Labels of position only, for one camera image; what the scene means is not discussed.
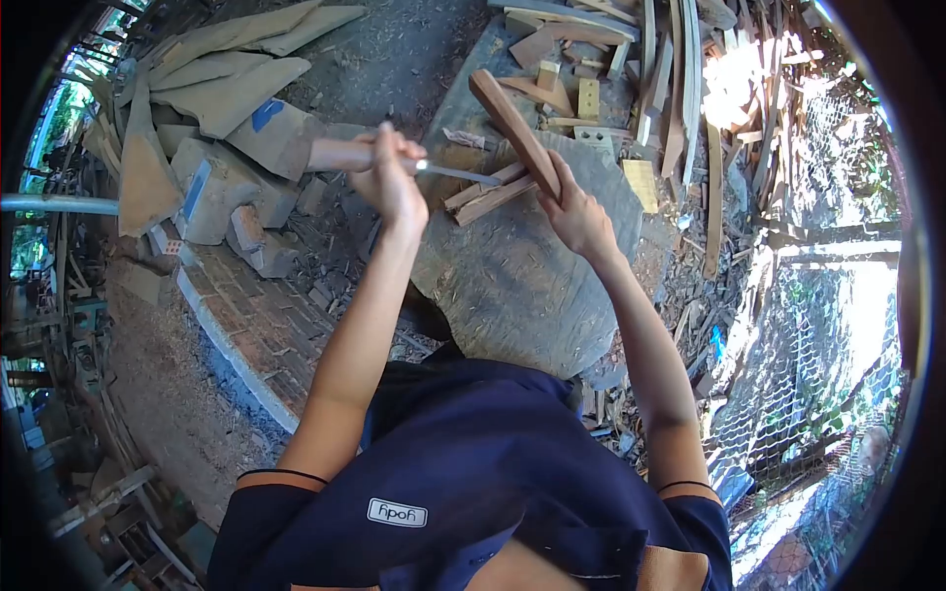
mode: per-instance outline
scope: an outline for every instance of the hand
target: hand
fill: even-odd
[[[549,157],[562,183],[562,202],[542,192],[538,194],[538,202],[548,214],[552,229],[569,250],[584,256],[592,265],[620,252],[611,218],[604,207],[578,186],[571,168],[558,152],[549,150]]]
[[[430,216],[427,202],[399,160],[404,156],[420,160],[427,151],[404,139],[387,121],[378,127],[377,136],[360,135],[355,141],[374,144],[375,159],[368,170],[348,173],[352,187],[381,213],[386,224],[423,230]]]

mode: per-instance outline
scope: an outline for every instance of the concrete block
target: concrete block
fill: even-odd
[[[234,162],[220,144],[185,138],[171,160],[181,186],[187,187],[184,206],[174,218],[181,238],[196,244],[223,241],[230,214],[240,205],[259,200],[262,188],[255,175]]]
[[[174,279],[131,260],[119,260],[118,284],[145,302],[164,306],[170,301]]]
[[[237,232],[233,224],[227,229],[227,244],[230,248],[253,267],[260,277],[267,279],[286,277],[292,272],[292,263],[299,258],[299,251],[292,248],[276,232],[266,232],[266,243],[256,251],[244,251],[240,248]]]
[[[266,243],[266,234],[259,225],[256,208],[252,205],[240,205],[230,215],[233,222],[236,241],[244,251],[256,251]]]
[[[288,102],[271,98],[247,117],[226,141],[272,174],[298,182],[312,141],[325,125]]]
[[[309,299],[312,300],[312,302],[315,302],[315,304],[323,310],[327,310],[330,305],[330,302],[328,301],[328,299],[316,287],[313,287],[309,291],[308,297]]]
[[[217,148],[224,162],[232,168],[239,168],[242,174],[259,185],[259,194],[252,203],[256,206],[260,225],[264,228],[282,228],[299,200],[298,184],[280,179],[226,144],[217,143]]]
[[[309,181],[299,195],[299,200],[296,201],[296,211],[307,216],[314,216],[327,187],[328,183],[318,177]]]

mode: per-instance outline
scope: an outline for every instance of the wooden stick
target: wooden stick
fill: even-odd
[[[732,148],[729,149],[729,154],[726,155],[726,161],[723,162],[723,174],[729,172],[729,167],[732,166],[734,160],[736,160],[736,154],[739,153],[739,150],[743,149],[743,140],[736,139],[732,144]]]
[[[561,199],[562,185],[549,158],[549,152],[538,143],[522,114],[503,92],[493,75],[477,70],[470,75],[470,92],[480,101],[502,134],[513,146],[519,160],[526,165],[546,195]]]
[[[707,123],[709,139],[709,212],[707,215],[707,248],[703,261],[703,277],[715,279],[719,269],[719,249],[723,239],[723,146],[719,129]]]
[[[587,7],[591,7],[595,10],[600,10],[601,12],[606,12],[610,14],[611,16],[617,17],[621,19],[622,21],[625,21],[626,23],[630,23],[631,25],[636,25],[638,23],[637,18],[631,16],[630,14],[628,14],[627,12],[624,12],[623,10],[615,9],[614,7],[612,7],[610,4],[607,4],[606,2],[599,2],[598,0],[574,0],[574,2],[577,2],[578,4],[584,4]]]
[[[706,249],[704,249],[702,246],[696,244],[695,242],[693,242],[692,240],[690,240],[690,239],[687,238],[686,236],[683,236],[683,241],[686,242],[687,244],[689,244],[690,246],[694,247],[694,248],[697,249],[698,251],[702,252],[703,254],[706,254]]]
[[[479,197],[473,199],[461,207],[454,217],[461,226],[478,219],[487,213],[493,211],[503,203],[513,200],[537,185],[531,175],[526,175],[518,181],[513,181],[501,187],[496,187],[484,192]]]
[[[553,128],[573,128],[577,126],[598,127],[597,120],[591,119],[573,119],[571,117],[549,117],[549,127]]]

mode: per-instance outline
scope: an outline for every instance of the metal rod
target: metal rod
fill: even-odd
[[[70,214],[99,214],[117,216],[118,201],[75,195],[33,195],[29,193],[4,193],[0,209],[12,211],[67,212]]]

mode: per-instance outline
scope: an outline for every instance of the wooden chisel handle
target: wooden chisel handle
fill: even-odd
[[[542,192],[561,201],[562,184],[558,181],[558,173],[555,172],[549,152],[535,139],[526,120],[493,75],[486,70],[477,70],[471,74],[470,92],[509,140]]]
[[[312,142],[306,172],[320,170],[361,172],[371,168],[374,159],[375,153],[371,144],[319,139]],[[404,157],[401,158],[401,164],[408,171],[408,174],[417,172],[416,160]]]

